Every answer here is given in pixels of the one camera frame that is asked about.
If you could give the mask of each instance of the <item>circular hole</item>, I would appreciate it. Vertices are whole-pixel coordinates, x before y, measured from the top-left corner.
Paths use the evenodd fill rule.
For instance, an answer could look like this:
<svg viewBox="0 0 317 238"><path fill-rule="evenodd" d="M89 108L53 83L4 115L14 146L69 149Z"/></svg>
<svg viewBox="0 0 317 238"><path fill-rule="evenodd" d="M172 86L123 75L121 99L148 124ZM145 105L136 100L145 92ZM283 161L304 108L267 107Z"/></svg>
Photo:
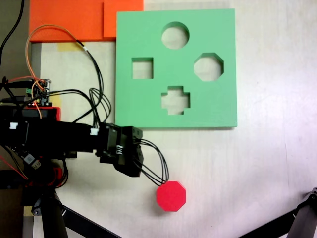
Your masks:
<svg viewBox="0 0 317 238"><path fill-rule="evenodd" d="M189 40L188 28L180 22L171 22L164 27L163 44L170 49L183 48Z"/></svg>

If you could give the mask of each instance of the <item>orange wire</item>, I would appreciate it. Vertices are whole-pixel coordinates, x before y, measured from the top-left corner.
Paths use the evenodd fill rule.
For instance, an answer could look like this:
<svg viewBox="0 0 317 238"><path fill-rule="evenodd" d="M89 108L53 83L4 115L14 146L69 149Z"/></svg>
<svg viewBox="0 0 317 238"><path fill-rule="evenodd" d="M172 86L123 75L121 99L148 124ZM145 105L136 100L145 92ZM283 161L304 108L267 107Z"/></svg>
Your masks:
<svg viewBox="0 0 317 238"><path fill-rule="evenodd" d="M43 28L43 27L55 27L55 28L58 28L58 29L61 29L65 32L67 32L69 35L71 35L75 41L77 41L77 38L69 31L67 30L65 27L62 27L62 26L59 26L59 25L55 25L55 24L45 24L45 25L41 25L41 26L38 26L37 28L35 28L31 34L29 35L28 39L26 40L26 45L25 45L25 59L26 59L26 64L28 66L28 69L30 71L30 74L35 77L35 73L34 71L32 70L31 68L31 65L30 65L30 60L29 60L29 55L28 55L28 50L29 50L29 43L30 43L30 39L31 37L33 36L33 34L38 31L39 29Z"/></svg>
<svg viewBox="0 0 317 238"><path fill-rule="evenodd" d="M32 99L34 98L34 96L33 96L33 89L34 89L35 84L37 84L37 83L38 83L38 82L35 81L35 82L33 83L33 85L32 85L32 89L31 89ZM39 107L38 107L38 104L37 104L35 101L34 101L33 103L34 103L35 107L37 108L37 110L39 111L40 119L42 119L42 113L41 113L41 111L40 111L40 109L39 109Z"/></svg>
<svg viewBox="0 0 317 238"><path fill-rule="evenodd" d="M17 81L17 80L26 79L26 78L36 79L36 80L38 80L38 81L41 81L42 83L44 82L44 80L41 80L41 79L39 79L39 78L32 77L32 76L24 76L24 77L13 78L13 79L10 79L10 80L8 80L8 81L9 81L9 83L12 83L12 82L15 82L15 81Z"/></svg>
<svg viewBox="0 0 317 238"><path fill-rule="evenodd" d="M15 170L18 174L20 174L25 180L28 180L22 173L20 173L19 170L17 170L15 167L13 167L13 166L12 166L7 160L5 160L5 158L2 157L1 155L0 155L0 159L1 159L5 164L9 165L9 167L12 168L13 170Z"/></svg>

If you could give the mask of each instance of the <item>orange foam block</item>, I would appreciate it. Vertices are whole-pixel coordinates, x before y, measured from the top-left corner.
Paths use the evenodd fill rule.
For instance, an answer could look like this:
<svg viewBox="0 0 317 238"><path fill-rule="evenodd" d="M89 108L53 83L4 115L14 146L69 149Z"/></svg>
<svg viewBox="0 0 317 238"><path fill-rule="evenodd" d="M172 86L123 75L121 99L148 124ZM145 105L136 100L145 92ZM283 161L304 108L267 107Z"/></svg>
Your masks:
<svg viewBox="0 0 317 238"><path fill-rule="evenodd" d="M143 0L30 0L29 33L43 24L61 25L81 41L115 40L116 12L143 10ZM56 28L43 28L31 42L70 42Z"/></svg>
<svg viewBox="0 0 317 238"><path fill-rule="evenodd" d="M115 41L118 11L143 11L143 0L105 0L104 39Z"/></svg>

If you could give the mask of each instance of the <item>square hole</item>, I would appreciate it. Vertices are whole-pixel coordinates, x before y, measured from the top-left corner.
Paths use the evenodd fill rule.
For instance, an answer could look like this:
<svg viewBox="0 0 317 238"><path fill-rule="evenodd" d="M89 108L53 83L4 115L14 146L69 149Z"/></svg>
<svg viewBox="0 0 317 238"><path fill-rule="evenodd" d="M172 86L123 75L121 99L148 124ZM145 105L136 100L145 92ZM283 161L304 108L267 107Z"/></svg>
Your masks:
<svg viewBox="0 0 317 238"><path fill-rule="evenodd" d="M132 58L133 79L153 79L153 58Z"/></svg>

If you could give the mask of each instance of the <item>black metal leg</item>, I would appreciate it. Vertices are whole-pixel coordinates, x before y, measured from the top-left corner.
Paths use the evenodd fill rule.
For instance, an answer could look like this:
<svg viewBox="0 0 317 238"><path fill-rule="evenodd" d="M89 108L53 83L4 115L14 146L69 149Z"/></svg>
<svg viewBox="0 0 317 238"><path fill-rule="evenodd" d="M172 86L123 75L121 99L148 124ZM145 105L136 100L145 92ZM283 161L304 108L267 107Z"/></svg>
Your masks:
<svg viewBox="0 0 317 238"><path fill-rule="evenodd" d="M66 227L86 238L121 238L106 228L83 217L64 206L63 217Z"/></svg>
<svg viewBox="0 0 317 238"><path fill-rule="evenodd" d="M58 201L50 197L43 197L41 213L45 238L68 238Z"/></svg>
<svg viewBox="0 0 317 238"><path fill-rule="evenodd" d="M296 209L266 223L265 225L241 236L240 238L278 238L287 234L295 219Z"/></svg>
<svg viewBox="0 0 317 238"><path fill-rule="evenodd" d="M287 238L313 238L316 225L316 210L307 204L298 211Z"/></svg>

